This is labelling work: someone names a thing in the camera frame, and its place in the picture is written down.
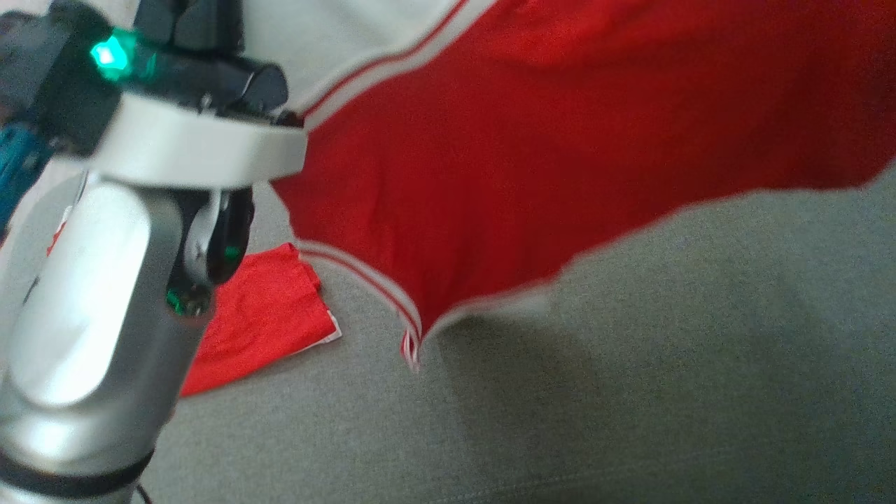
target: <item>blue part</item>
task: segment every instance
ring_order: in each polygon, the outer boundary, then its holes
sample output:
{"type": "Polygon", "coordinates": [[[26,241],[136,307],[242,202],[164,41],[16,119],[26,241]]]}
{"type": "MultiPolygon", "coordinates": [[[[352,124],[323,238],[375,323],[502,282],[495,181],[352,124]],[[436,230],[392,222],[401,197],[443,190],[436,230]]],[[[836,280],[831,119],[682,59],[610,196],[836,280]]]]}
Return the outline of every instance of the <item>blue part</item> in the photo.
{"type": "Polygon", "coordinates": [[[0,129],[0,239],[15,207],[37,183],[53,150],[24,125],[0,129]]]}

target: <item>black cable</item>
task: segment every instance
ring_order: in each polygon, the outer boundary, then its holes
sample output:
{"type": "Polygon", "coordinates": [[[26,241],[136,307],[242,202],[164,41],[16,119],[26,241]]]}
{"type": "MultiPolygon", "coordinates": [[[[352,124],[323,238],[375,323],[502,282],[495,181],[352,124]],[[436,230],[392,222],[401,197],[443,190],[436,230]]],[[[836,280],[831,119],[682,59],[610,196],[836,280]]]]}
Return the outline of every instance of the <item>black cable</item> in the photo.
{"type": "Polygon", "coordinates": [[[140,494],[140,498],[143,499],[143,502],[146,502],[146,504],[152,504],[150,494],[146,492],[146,489],[143,488],[143,485],[141,483],[137,483],[137,493],[140,494]]]}

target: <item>red garment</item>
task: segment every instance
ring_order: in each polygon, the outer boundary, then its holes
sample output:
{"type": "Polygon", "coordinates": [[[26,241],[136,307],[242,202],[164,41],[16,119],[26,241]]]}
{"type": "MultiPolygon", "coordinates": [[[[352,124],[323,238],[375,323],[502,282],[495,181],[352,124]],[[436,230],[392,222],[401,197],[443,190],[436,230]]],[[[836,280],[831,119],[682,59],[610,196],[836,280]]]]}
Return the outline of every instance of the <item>red garment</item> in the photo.
{"type": "Polygon", "coordinates": [[[290,244],[247,256],[217,292],[217,311],[181,395],[232,381],[338,337],[321,281],[290,244]]]}
{"type": "Polygon", "coordinates": [[[896,2],[498,0],[275,188],[422,337],[685,205],[857,186],[894,155],[896,2]]]}

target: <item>gray couch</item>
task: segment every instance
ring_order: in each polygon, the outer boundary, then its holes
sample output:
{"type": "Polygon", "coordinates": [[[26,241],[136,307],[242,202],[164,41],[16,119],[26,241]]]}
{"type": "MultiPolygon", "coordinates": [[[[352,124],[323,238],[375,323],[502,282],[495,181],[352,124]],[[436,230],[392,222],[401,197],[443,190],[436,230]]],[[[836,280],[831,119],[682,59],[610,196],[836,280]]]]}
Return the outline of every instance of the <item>gray couch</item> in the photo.
{"type": "MultiPolygon", "coordinates": [[[[13,251],[0,335],[72,190],[13,251]]],[[[259,195],[256,250],[290,239],[259,195]]],[[[157,503],[896,501],[896,169],[682,212],[570,265],[552,317],[427,341],[418,375],[394,314],[315,266],[345,336],[183,401],[157,503]]]]}

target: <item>robotic arm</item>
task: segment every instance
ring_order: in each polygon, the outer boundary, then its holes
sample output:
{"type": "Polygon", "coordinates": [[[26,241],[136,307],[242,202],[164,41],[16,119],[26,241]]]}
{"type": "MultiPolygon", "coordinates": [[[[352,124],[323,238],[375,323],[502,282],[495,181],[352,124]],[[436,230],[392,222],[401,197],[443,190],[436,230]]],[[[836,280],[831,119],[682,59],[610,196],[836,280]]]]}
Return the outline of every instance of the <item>robotic arm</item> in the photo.
{"type": "Polygon", "coordinates": [[[136,31],[77,0],[0,16],[0,226],[51,154],[90,184],[16,321],[0,502],[130,502],[237,270],[254,182],[301,169],[274,64],[238,1],[143,0],[136,31]]]}

